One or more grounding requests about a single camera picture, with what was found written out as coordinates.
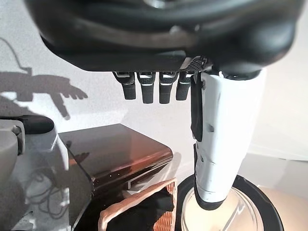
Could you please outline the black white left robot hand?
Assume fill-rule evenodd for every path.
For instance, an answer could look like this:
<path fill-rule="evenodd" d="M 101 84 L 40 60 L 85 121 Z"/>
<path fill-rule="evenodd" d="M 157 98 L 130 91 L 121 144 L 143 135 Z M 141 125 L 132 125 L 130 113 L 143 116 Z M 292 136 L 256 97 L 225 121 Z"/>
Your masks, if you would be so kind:
<path fill-rule="evenodd" d="M 195 70 L 191 129 L 195 197 L 226 199 L 251 141 L 264 68 L 292 46 L 302 0 L 27 0 L 46 47 L 91 72 Z"/>

